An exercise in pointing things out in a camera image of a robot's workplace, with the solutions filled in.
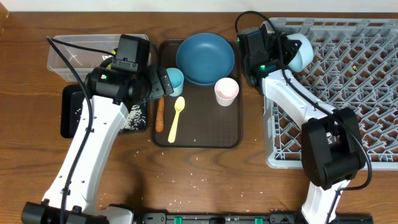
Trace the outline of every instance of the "spoon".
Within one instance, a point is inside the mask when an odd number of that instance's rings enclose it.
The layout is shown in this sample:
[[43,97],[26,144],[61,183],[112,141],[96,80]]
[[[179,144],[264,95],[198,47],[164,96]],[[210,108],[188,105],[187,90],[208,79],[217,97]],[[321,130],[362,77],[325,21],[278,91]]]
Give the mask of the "spoon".
[[174,109],[175,109],[175,117],[172,125],[172,129],[170,129],[170,134],[169,134],[169,143],[173,143],[175,141],[175,135],[177,133],[177,125],[178,125],[178,117],[180,116],[180,112],[184,109],[185,107],[185,100],[184,97],[180,96],[177,98],[174,104]]

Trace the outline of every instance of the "blue bowl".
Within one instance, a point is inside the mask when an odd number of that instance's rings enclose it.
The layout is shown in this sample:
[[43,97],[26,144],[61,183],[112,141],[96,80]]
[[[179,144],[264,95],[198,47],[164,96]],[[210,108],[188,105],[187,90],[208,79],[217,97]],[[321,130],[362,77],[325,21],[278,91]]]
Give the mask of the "blue bowl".
[[176,61],[178,69],[188,81],[207,86],[232,72],[235,55],[224,38],[204,33],[184,40],[177,50]]

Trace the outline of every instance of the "wooden table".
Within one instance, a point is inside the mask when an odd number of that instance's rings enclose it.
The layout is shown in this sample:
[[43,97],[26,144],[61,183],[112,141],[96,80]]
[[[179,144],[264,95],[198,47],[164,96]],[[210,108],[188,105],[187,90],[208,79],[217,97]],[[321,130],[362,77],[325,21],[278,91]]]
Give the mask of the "wooden table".
[[[20,223],[27,201],[39,203],[71,140],[60,136],[63,87],[46,68],[45,36],[147,34],[163,40],[213,32],[234,40],[237,13],[12,12],[0,43],[0,223]],[[398,14],[268,13],[269,17],[396,18]],[[261,20],[247,16],[240,27]],[[303,170],[265,165],[262,97],[243,84],[244,137],[234,149],[169,149],[143,133],[116,138],[98,192],[98,209],[127,203],[169,212],[268,213],[299,210],[308,190]],[[361,184],[359,172],[352,185]],[[337,211],[370,213],[376,223],[398,220],[398,172],[374,172],[371,185],[345,192]]]

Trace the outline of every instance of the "tray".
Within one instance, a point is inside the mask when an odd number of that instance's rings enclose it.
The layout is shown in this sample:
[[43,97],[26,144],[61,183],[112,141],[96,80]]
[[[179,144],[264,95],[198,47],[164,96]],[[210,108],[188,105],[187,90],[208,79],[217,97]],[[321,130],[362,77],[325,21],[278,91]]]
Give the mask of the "tray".
[[[374,170],[398,170],[398,20],[272,18],[310,40],[313,62],[295,78],[336,108],[352,108]],[[266,162],[301,169],[300,129],[264,99]]]
[[[160,45],[160,64],[164,68],[177,68],[175,56],[183,40],[166,40]],[[229,42],[235,53],[235,65],[228,77],[239,85],[239,94],[232,105],[220,106],[216,101],[214,85],[197,86],[184,80],[181,96],[185,98],[185,108],[180,113],[177,137],[174,143],[167,138],[174,119],[174,103],[177,97],[165,96],[164,130],[155,130],[158,101],[154,106],[152,140],[162,147],[185,148],[232,148],[242,139],[242,91],[241,69],[238,46]]]

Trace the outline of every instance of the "light blue cup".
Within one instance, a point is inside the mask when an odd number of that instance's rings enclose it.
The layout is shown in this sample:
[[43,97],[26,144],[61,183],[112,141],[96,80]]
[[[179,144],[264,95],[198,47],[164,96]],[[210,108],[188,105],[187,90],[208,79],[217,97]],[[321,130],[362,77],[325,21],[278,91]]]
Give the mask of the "light blue cup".
[[166,69],[167,74],[169,75],[170,82],[172,83],[172,87],[174,92],[170,94],[170,96],[179,96],[182,93],[184,88],[184,75],[177,68],[168,68]]

